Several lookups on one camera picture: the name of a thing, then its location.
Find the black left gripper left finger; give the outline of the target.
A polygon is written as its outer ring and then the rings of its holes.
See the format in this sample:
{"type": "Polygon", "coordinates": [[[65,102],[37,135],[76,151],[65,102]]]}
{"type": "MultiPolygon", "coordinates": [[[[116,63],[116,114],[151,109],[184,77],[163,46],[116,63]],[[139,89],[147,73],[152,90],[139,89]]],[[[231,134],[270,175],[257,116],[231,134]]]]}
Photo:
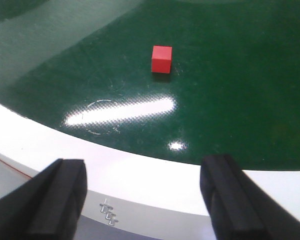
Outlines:
{"type": "Polygon", "coordinates": [[[0,240],[71,240],[87,195],[82,159],[57,159],[0,198],[0,240]]]}

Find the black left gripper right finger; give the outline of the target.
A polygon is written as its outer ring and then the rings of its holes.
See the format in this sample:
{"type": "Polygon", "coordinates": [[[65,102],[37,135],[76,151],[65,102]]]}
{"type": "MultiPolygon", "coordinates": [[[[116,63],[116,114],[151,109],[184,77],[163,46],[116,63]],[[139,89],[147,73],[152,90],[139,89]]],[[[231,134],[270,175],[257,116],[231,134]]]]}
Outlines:
{"type": "Polygon", "coordinates": [[[300,240],[300,221],[257,186],[229,154],[203,158],[200,191],[218,240],[300,240]]]}

